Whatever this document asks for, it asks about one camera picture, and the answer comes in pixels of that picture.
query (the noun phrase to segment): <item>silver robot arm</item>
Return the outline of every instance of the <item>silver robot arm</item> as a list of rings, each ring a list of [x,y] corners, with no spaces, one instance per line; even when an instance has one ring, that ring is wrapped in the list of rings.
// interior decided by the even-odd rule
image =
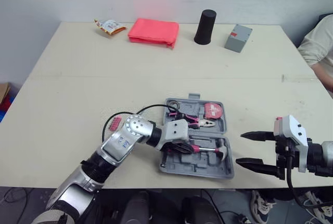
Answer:
[[[122,128],[104,141],[87,161],[82,161],[76,170],[51,195],[46,212],[39,215],[33,224],[45,221],[75,223],[84,218],[95,200],[95,194],[104,186],[109,175],[131,153],[135,143],[146,143],[161,150],[165,143],[188,140],[186,120],[168,122],[162,129],[155,123],[131,115]]]
[[[333,177],[333,141],[326,141],[321,145],[313,143],[292,115],[276,118],[274,132],[247,132],[241,137],[256,141],[275,141],[276,166],[266,165],[256,158],[236,159],[236,163],[244,168],[284,180],[290,157],[291,169],[298,167],[299,172],[308,170],[316,176]]]

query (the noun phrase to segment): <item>sneaker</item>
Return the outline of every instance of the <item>sneaker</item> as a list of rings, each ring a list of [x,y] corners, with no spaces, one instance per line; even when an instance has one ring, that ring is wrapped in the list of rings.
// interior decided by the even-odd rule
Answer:
[[[256,222],[266,224],[268,221],[268,212],[272,209],[275,201],[263,199],[257,190],[252,190],[251,212]]]
[[[311,191],[307,191],[305,196],[313,205],[323,203],[314,193],[311,193]],[[333,206],[314,208],[313,213],[321,223],[333,224]]]

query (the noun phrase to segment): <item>white wall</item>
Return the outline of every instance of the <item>white wall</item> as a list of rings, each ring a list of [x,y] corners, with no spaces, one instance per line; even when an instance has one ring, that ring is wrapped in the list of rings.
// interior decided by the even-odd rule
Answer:
[[[333,12],[333,0],[0,0],[0,6],[0,82],[18,87],[60,21],[146,17],[191,23],[210,8],[217,23],[281,24],[298,44],[319,14]]]

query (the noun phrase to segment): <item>person's arm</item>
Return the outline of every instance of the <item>person's arm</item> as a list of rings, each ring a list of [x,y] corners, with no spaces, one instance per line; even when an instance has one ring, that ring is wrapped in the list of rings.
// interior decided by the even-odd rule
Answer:
[[[321,66],[320,63],[312,65],[311,68],[313,69],[320,82],[322,82],[324,87],[328,91],[333,92],[333,77],[326,73],[326,70]]]
[[[319,63],[333,47],[333,15],[327,16],[305,36],[298,51],[325,88],[333,92],[333,77]]]

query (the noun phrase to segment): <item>cardboard box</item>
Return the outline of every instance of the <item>cardboard box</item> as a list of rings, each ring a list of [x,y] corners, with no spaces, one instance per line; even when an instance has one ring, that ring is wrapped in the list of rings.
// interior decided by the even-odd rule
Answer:
[[[9,83],[0,83],[0,104],[3,102],[4,98],[10,90]]]

